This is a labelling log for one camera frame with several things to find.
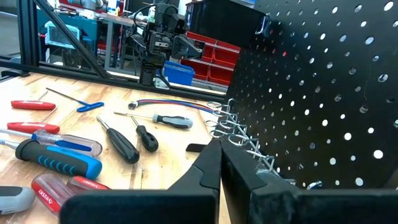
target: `metal frame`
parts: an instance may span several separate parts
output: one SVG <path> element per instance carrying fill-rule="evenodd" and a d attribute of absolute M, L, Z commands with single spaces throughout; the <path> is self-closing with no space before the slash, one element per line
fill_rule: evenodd
<path fill-rule="evenodd" d="M 37 13 L 36 5 L 49 17 L 49 19 L 60 29 L 68 39 L 68 41 L 76 48 L 83 58 L 89 63 L 93 71 L 84 71 L 76 68 L 61 67 L 45 62 L 40 62 L 38 53 L 38 32 L 37 32 Z M 96 64 L 95 58 L 87 51 L 84 46 L 77 40 L 73 34 L 66 28 L 65 24 L 54 13 L 52 6 L 46 0 L 18 0 L 18 26 L 19 26 L 19 42 L 21 48 L 21 64 L 12 63 L 6 57 L 0 57 L 0 67 L 13 68 L 27 72 L 44 73 L 47 75 L 55 75 L 66 78 L 74 78 L 88 82 L 96 82 L 121 86 L 124 88 L 132 88 L 137 90 L 151 91 L 166 95 L 175 95 L 196 100 L 207 101 L 223 101 L 224 95 L 216 93 L 208 93 L 199 90 L 192 90 L 183 87 L 173 86 L 169 90 L 155 88 L 154 86 L 144 86 L 135 79 L 117 77 L 110 75 L 103 67 Z"/>

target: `blue storage bin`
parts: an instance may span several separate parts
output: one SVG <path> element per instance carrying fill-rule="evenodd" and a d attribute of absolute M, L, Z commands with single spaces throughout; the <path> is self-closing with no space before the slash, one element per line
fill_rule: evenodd
<path fill-rule="evenodd" d="M 164 75 L 169 78 L 169 82 L 191 85 L 194 74 L 195 71 L 189 66 L 170 61 L 164 63 Z"/>

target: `wooden workbench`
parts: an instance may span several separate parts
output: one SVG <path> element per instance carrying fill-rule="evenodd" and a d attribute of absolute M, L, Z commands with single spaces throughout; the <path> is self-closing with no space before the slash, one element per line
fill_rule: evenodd
<path fill-rule="evenodd" d="M 185 152 L 186 146 L 190 143 L 207 144 L 211 136 L 208 134 L 209 130 L 204 121 L 216 119 L 215 116 L 204 111 L 177 105 L 138 107 L 133 113 L 149 116 L 154 113 L 181 115 L 193 120 L 193 127 L 187 131 L 154 124 L 151 120 L 138 119 L 138 122 L 145 125 L 159 141 L 158 151 L 149 153 L 137 140 L 136 127 L 130 117 L 113 114 L 113 111 L 127 111 L 127 104 L 130 101 L 141 98 L 181 98 L 33 73 L 29 77 L 13 78 L 0 83 L 0 104 L 2 105 L 0 128 L 6 128 L 6 123 L 12 121 L 40 121 L 44 118 L 49 113 L 48 111 L 12 109 L 10 101 L 36 100 L 45 92 L 45 87 L 53 88 L 85 102 L 103 101 L 105 103 L 104 107 L 86 113 L 77 113 L 76 109 L 81 106 L 79 103 L 56 93 L 48 92 L 41 99 L 57 104 L 58 109 L 45 122 L 59 125 L 60 134 L 94 139 L 102 144 L 103 152 L 98 159 L 103 163 L 103 169 L 97 181 L 112 189 L 167 189 L 170 187 L 189 169 L 198 156 L 194 152 Z M 112 148 L 103 127 L 96 120 L 98 115 L 110 127 L 123 133 L 137 147 L 141 156 L 137 164 L 125 163 Z M 23 140 L 21 137 L 7 134 L 0 134 L 0 138 L 11 141 Z M 65 183 L 70 178 L 33 162 L 20 161 L 15 158 L 14 150 L 7 146 L 0 146 L 0 185 L 30 187 L 33 178 L 45 172 L 55 174 Z M 220 204 L 220 224 L 229 223 L 223 192 Z M 25 212 L 0 215 L 0 223 L 7 224 L 57 223 L 57 219 L 38 199 Z"/>

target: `pegboard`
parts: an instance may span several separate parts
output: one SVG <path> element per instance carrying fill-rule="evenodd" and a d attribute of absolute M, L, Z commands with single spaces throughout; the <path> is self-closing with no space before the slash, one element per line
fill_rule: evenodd
<path fill-rule="evenodd" d="M 257 0 L 269 36 L 242 49 L 227 99 L 281 176 L 396 188 L 398 1 Z"/>

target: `gray screwdriver handle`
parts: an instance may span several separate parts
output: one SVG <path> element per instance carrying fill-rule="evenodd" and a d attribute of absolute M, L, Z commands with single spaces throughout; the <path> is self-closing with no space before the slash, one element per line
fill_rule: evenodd
<path fill-rule="evenodd" d="M 181 116 L 161 116 L 155 114 L 152 120 L 155 123 L 167 124 L 178 129 L 190 129 L 193 125 L 191 119 Z"/>
<path fill-rule="evenodd" d="M 0 215 L 27 210 L 35 200 L 28 187 L 0 186 Z"/>

